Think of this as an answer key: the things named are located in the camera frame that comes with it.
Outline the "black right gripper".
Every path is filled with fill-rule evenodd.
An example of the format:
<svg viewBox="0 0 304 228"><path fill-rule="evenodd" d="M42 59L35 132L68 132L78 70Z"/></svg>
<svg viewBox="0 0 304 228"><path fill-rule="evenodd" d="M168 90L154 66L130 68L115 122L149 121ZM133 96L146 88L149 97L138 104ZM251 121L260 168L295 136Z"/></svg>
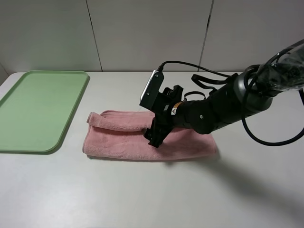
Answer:
<svg viewBox="0 0 304 228"><path fill-rule="evenodd" d="M183 88L175 85L173 89L166 87L162 93L157 88L143 93L143 107L154 113L151 127L144 133L149 145L158 148L173 130L171 110L181 101L182 92Z"/></svg>

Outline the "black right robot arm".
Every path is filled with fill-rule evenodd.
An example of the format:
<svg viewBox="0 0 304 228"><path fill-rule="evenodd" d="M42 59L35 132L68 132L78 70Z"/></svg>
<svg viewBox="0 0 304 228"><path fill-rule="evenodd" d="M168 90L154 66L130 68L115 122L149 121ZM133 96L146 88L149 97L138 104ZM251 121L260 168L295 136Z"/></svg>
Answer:
<svg viewBox="0 0 304 228"><path fill-rule="evenodd" d="M191 79L209 95L188 101L183 88L175 85L160 92L164 65L154 70L140 97L140 106L154 113L144 137L159 147L174 128L193 129L209 134L241 121L252 135L246 118L267 110L278 94L295 89L304 95L304 42L288 46L266 63L251 65L241 74L223 75L214 80L194 74Z"/></svg>

